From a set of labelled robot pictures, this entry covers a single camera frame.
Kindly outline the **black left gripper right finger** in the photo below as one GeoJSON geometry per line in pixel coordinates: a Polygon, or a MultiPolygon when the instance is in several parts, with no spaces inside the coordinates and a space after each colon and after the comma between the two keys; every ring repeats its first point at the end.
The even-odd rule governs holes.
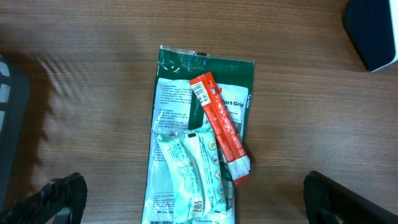
{"type": "Polygon", "coordinates": [[[396,224],[397,215],[312,170],[303,182],[310,224],[396,224]]]}

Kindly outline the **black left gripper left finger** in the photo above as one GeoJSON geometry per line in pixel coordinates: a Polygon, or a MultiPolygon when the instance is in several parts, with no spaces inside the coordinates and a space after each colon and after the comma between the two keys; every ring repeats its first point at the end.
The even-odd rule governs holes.
{"type": "Polygon", "coordinates": [[[88,189],[84,177],[72,173],[52,179],[37,193],[1,212],[1,224],[53,223],[80,224],[88,189]]]}

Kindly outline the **red stick sachet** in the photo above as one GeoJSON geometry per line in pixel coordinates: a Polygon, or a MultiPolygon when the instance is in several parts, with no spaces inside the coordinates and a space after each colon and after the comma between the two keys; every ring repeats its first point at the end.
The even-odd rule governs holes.
{"type": "Polygon", "coordinates": [[[204,73],[190,80],[190,85],[213,128],[234,184],[242,184],[249,178],[250,160],[235,131],[212,73],[204,73]]]}

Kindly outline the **light teal wipes packet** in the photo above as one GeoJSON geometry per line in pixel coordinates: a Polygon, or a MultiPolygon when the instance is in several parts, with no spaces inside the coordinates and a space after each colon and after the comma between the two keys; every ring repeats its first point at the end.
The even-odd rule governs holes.
{"type": "Polygon", "coordinates": [[[176,136],[160,134],[157,143],[170,172],[175,223],[228,211],[218,146],[209,123],[176,136]]]}

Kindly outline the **green 3M glove package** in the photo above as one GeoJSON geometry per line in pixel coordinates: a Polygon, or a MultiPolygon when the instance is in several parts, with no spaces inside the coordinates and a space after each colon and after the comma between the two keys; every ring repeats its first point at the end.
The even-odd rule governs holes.
{"type": "Polygon", "coordinates": [[[255,61],[160,46],[155,77],[142,223],[173,223],[174,194],[158,134],[177,135],[208,122],[189,81],[210,72],[239,138],[246,137],[255,61]]]}

